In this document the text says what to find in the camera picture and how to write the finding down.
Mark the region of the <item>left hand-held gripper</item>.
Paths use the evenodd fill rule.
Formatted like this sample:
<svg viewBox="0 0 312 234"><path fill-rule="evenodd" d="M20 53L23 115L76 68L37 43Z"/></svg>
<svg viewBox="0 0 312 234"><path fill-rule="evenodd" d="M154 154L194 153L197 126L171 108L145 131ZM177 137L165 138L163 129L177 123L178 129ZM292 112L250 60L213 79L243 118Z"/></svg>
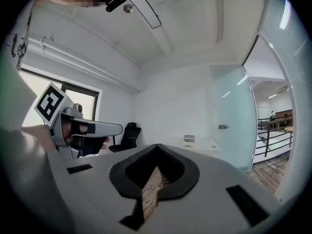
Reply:
<svg viewBox="0 0 312 234"><path fill-rule="evenodd" d="M83 118L82 106L73 103L67 94L54 83L50 83L39 98L35 111L48 126L50 138L57 147L63 159L78 158L81 151L72 148L73 141L63 137L62 123L71 122L74 118ZM83 120L88 125L88 136L117 136L122 133L122 125ZM107 149L109 137L83 137L82 156L96 155L102 149Z"/></svg>

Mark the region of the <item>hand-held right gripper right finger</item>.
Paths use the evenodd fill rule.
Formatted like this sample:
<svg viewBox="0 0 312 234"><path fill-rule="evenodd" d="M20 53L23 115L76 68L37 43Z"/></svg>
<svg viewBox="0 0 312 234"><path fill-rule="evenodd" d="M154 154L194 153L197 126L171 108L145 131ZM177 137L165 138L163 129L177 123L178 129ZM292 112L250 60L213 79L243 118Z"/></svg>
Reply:
<svg viewBox="0 0 312 234"><path fill-rule="evenodd" d="M196 184L185 194L161 199L178 185L186 166L168 161L166 153L192 161ZM158 145L144 162L143 189L153 186L155 203L143 214L138 234L268 234L280 203L249 175L215 158L168 145Z"/></svg>

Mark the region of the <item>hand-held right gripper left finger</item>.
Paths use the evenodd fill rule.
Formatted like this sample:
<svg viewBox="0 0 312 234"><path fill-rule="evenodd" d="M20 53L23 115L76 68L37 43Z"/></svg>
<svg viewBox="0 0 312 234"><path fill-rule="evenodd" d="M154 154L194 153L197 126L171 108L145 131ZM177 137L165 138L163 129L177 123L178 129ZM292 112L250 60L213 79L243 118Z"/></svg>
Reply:
<svg viewBox="0 0 312 234"><path fill-rule="evenodd" d="M158 234L158 220L144 221L141 198L120 194L118 186L137 186L126 174L118 175L113 166L136 154L149 153L156 146L145 146L115 154L63 160L57 150L47 157L53 186L59 193L64 216L57 214L54 227L61 234Z"/></svg>

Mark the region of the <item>person's left forearm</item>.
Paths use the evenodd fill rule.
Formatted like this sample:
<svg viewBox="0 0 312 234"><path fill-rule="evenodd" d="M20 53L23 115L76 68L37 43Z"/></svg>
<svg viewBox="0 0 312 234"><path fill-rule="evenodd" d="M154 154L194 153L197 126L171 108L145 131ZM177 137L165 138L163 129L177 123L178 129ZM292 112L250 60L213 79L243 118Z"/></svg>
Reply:
<svg viewBox="0 0 312 234"><path fill-rule="evenodd" d="M56 146L51 139L49 128L47 125L36 125L29 127L22 127L21 130L27 134L35 137L44 149L55 149Z"/></svg>

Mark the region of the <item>person's left hand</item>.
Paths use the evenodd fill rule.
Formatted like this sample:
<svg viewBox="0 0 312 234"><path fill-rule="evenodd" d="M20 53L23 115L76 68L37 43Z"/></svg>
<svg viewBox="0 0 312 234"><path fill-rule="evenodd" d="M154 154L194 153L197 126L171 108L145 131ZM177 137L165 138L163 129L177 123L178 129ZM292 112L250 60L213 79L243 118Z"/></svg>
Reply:
<svg viewBox="0 0 312 234"><path fill-rule="evenodd" d="M79 129L82 133L85 133L88 130L88 126L80 125ZM63 134L63 138L65 140L71 141L73 139L72 134L71 134L71 122L65 121L62 123L62 134ZM101 146L101 149L103 149L103 150L107 149L108 147L107 147L106 143L109 143L109 142L110 142L110 138L106 137L106 139L104 140L104 142Z"/></svg>

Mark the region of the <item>black office chair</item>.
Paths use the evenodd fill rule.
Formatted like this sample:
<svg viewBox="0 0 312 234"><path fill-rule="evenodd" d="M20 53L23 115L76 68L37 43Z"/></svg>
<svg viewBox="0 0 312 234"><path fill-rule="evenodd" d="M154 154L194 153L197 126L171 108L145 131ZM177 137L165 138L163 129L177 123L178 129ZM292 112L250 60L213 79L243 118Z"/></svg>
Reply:
<svg viewBox="0 0 312 234"><path fill-rule="evenodd" d="M124 135L119 145L112 145L109 150L113 153L136 148L137 137L141 132L141 128L137 127L135 122L129 122L124 130Z"/></svg>

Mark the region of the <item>white desk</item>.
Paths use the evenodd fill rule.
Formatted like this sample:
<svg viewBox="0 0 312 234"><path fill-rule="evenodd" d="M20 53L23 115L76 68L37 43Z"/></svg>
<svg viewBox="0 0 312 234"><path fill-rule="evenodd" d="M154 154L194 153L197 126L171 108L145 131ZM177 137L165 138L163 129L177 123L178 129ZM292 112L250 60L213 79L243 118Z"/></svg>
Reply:
<svg viewBox="0 0 312 234"><path fill-rule="evenodd" d="M194 147L182 146L182 137L170 137L164 143L166 145L183 148L189 151L193 151L199 154L220 158L221 148L212 139L207 138L195 138Z"/></svg>

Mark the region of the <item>dark-framed window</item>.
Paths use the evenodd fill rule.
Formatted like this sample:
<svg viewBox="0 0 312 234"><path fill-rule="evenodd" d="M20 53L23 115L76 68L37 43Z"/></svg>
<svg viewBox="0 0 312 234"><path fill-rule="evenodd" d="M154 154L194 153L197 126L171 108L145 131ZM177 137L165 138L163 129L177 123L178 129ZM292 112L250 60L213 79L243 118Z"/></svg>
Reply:
<svg viewBox="0 0 312 234"><path fill-rule="evenodd" d="M37 112L35 111L35 105L38 102L44 90L46 89L46 87L51 82L54 83L60 89L62 87L62 83L56 80L49 79L49 78L43 78L38 75L31 74L25 71L20 71L19 75L37 96L25 117L22 126L28 127L28 126L41 125L44 122L41 119L41 117L37 114ZM65 93L70 97L70 99L74 103L79 103L82 106L82 109L83 109L82 113L83 113L84 119L88 119L88 120L95 119L98 93L95 93L94 95L88 95L85 93L73 91L71 89L65 89Z"/></svg>

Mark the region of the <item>dark metal railing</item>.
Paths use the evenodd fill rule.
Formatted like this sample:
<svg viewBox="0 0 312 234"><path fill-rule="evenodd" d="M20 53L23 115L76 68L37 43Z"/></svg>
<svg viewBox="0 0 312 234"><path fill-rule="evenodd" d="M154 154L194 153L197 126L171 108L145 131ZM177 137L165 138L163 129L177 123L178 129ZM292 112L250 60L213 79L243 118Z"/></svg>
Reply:
<svg viewBox="0 0 312 234"><path fill-rule="evenodd" d="M255 156L269 158L291 150L293 143L293 117L260 118L257 120Z"/></svg>

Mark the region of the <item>frosted glass door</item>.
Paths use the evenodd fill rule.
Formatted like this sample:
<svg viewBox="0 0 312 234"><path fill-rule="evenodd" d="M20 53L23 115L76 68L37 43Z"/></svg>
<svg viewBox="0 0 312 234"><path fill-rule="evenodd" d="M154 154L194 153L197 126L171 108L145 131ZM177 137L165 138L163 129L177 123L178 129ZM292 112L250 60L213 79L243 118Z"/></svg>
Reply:
<svg viewBox="0 0 312 234"><path fill-rule="evenodd" d="M242 65L210 67L216 105L216 141L220 158L239 170L251 169L257 136L256 106L249 77ZM220 130L219 125L229 129Z"/></svg>

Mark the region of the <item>white shirt with black print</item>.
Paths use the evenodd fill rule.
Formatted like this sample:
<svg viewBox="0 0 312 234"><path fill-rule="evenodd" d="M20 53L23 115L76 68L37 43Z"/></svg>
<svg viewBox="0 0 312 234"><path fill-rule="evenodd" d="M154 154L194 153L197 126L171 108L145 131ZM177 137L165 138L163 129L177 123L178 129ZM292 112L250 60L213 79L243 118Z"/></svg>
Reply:
<svg viewBox="0 0 312 234"><path fill-rule="evenodd" d="M28 47L32 9L24 0L0 43L0 233L61 234L54 224L61 202L47 152L21 130L35 93L19 72Z"/></svg>

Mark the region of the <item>white ceiling light strip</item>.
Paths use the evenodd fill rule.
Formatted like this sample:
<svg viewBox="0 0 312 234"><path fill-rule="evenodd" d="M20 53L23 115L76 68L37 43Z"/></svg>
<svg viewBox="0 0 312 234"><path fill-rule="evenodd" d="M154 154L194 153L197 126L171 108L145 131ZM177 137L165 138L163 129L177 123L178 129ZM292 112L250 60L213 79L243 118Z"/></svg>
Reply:
<svg viewBox="0 0 312 234"><path fill-rule="evenodd" d="M216 43L223 39L224 32L224 0L215 0L216 12Z"/></svg>

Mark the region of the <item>white wall pipe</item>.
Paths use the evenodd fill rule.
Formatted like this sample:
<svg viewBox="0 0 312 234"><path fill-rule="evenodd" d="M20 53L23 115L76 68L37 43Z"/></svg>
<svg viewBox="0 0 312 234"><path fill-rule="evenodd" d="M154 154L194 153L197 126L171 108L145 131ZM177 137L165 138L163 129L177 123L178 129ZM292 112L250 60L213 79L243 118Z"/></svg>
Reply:
<svg viewBox="0 0 312 234"><path fill-rule="evenodd" d="M54 41L47 39L46 37L42 37L37 34L30 34L29 43L32 49L58 60L79 61L86 66L88 65L96 70L107 73L109 72L108 70L111 70L110 67L99 64L96 61L93 61L90 58L80 54L79 52L76 52L68 47L62 46L58 43L55 43Z"/></svg>

